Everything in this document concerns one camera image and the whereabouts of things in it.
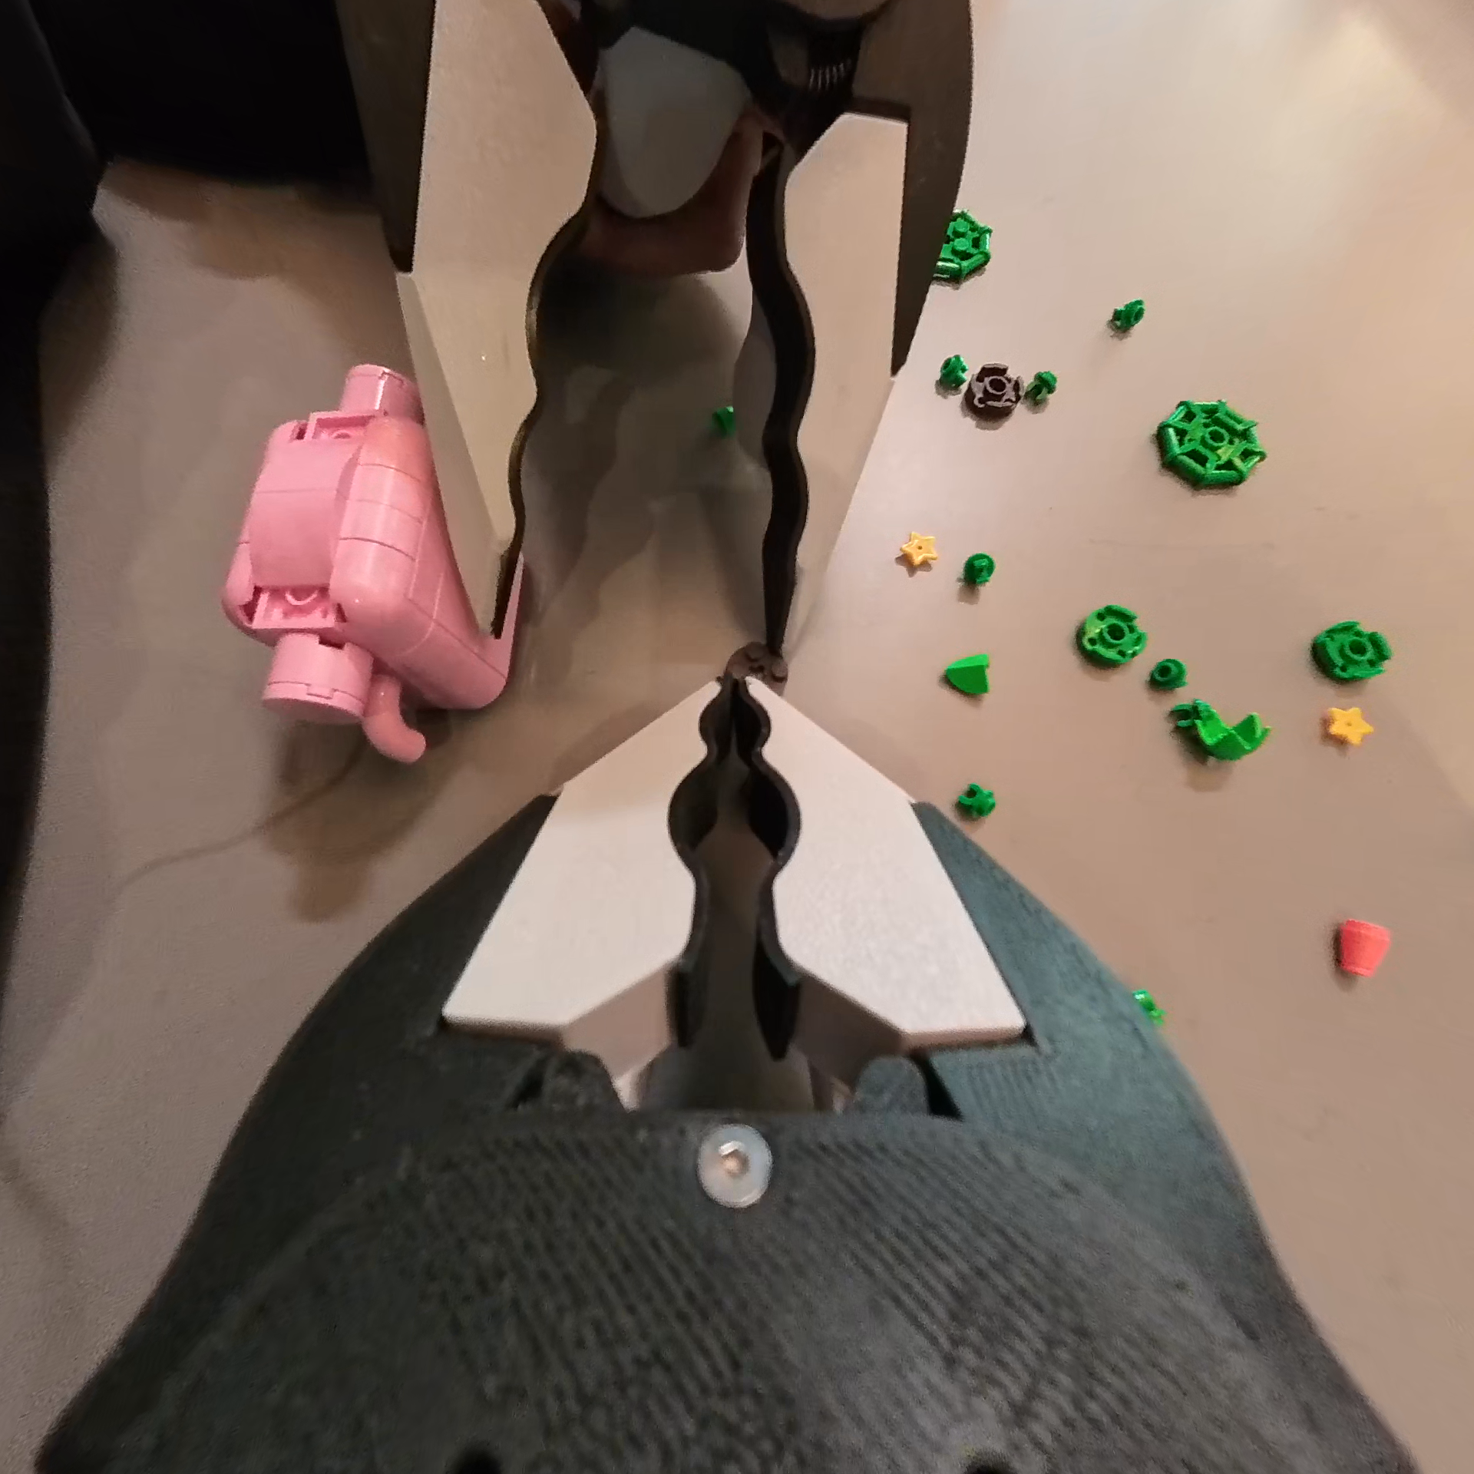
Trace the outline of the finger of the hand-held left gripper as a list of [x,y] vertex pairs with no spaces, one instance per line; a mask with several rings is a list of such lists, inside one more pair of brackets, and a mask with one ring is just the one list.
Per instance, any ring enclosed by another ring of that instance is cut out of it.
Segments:
[[842,112],[802,154],[773,144],[752,182],[735,419],[767,482],[767,655],[819,593],[892,390],[904,161],[904,122]]
[[589,210],[600,119],[541,3],[438,3],[398,302],[452,554],[502,633],[539,411],[539,296]]

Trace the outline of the green leaf piece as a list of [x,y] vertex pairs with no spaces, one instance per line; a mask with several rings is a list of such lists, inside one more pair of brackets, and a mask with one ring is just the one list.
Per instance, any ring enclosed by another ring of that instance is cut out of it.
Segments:
[[1265,726],[1258,714],[1227,721],[1222,712],[1204,700],[1174,703],[1168,714],[1174,726],[1194,739],[1195,746],[1215,761],[1238,761],[1258,751],[1270,734],[1270,726]]

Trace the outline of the pink toy brick body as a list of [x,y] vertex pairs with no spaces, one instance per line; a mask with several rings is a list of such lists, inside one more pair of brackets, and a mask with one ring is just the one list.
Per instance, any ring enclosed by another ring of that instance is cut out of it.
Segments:
[[358,726],[414,765],[406,708],[485,708],[513,660],[525,562],[500,631],[480,623],[452,551],[418,389],[350,366],[328,411],[268,435],[223,584],[223,611],[270,651],[263,707]]

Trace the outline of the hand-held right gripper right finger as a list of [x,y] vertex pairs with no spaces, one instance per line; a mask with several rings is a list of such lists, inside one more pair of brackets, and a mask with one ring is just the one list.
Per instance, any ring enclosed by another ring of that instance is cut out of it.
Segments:
[[770,860],[752,954],[767,1052],[852,1087],[878,1057],[1020,1041],[1022,1007],[910,794],[744,677],[738,754]]

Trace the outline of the green round web plate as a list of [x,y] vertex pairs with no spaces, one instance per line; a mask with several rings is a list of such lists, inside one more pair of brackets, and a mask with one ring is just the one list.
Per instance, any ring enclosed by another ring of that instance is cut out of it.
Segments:
[[990,265],[992,225],[970,210],[953,210],[942,233],[931,281],[962,285]]
[[1238,489],[1269,458],[1258,423],[1227,400],[1183,399],[1159,421],[1160,465],[1194,492]]

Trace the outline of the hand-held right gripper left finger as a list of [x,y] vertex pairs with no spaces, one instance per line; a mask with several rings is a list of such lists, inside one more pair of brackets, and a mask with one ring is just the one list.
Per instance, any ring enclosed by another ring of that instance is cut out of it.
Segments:
[[730,677],[684,697],[572,776],[473,945],[442,1021],[587,1052],[634,1103],[704,1016],[700,954],[733,746]]

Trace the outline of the person's left hand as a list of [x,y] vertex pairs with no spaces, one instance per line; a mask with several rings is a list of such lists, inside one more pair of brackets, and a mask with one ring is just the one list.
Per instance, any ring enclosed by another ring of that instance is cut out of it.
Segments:
[[733,267],[747,237],[747,203],[765,163],[770,119],[747,107],[700,190],[659,216],[624,216],[596,200],[576,256],[641,277],[684,277]]

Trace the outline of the person's left forearm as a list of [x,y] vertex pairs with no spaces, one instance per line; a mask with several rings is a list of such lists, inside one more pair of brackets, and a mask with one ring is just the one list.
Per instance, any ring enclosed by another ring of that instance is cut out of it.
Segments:
[[228,180],[366,180],[334,3],[35,3],[106,157]]

